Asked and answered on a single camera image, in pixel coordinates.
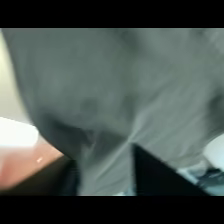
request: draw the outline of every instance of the gray cloth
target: gray cloth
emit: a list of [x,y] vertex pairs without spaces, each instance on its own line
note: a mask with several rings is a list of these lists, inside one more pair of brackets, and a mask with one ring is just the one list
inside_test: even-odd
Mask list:
[[136,142],[173,167],[224,131],[221,29],[3,29],[41,134],[82,168],[81,195],[131,185]]

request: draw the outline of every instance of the bright light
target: bright light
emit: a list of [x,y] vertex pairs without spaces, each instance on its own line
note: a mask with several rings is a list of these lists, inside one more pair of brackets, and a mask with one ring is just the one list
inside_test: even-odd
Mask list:
[[0,147],[32,147],[38,130],[30,125],[0,117]]

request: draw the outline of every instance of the person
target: person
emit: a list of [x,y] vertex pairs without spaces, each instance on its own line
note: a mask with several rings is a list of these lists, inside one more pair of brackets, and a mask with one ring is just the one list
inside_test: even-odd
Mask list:
[[2,29],[27,111],[80,195],[132,186],[131,144],[174,168],[223,133],[223,29]]

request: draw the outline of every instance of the gray garment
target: gray garment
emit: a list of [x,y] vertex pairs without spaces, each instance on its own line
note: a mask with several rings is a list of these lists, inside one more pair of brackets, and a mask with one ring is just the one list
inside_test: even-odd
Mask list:
[[82,167],[81,195],[131,185],[136,142],[174,167],[224,131],[220,29],[3,29],[41,134]]

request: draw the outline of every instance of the gray fabric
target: gray fabric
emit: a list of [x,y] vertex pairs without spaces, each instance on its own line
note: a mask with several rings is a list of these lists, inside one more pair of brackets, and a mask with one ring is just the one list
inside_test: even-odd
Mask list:
[[131,184],[130,143],[174,167],[224,130],[221,29],[3,29],[42,135],[77,159],[82,195]]

